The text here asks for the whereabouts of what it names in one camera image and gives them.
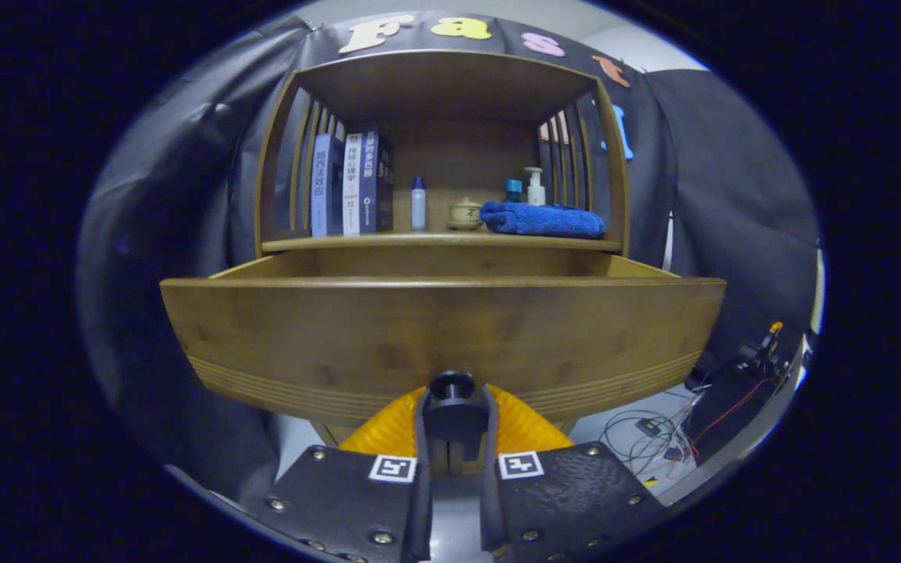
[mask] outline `small blue bottle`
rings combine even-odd
[[[507,180],[507,203],[520,203],[523,199],[523,182],[510,178]]]

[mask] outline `wooden drawer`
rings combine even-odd
[[[208,389],[357,427],[440,371],[469,371],[550,421],[682,382],[725,281],[586,249],[379,246],[266,256],[162,298]]]

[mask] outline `blue towel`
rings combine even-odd
[[[486,202],[479,217],[490,231],[508,235],[600,238],[604,220],[590,211],[566,206],[531,206],[529,203]]]

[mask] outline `drawer front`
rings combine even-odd
[[[180,345],[212,391],[359,425],[440,371],[469,371],[551,421],[683,381],[725,282],[708,278],[168,279]]]

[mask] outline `pump dispenser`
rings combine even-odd
[[[523,170],[530,172],[530,185],[526,186],[526,202],[531,206],[543,206],[544,186],[540,185],[540,168],[526,167]]]

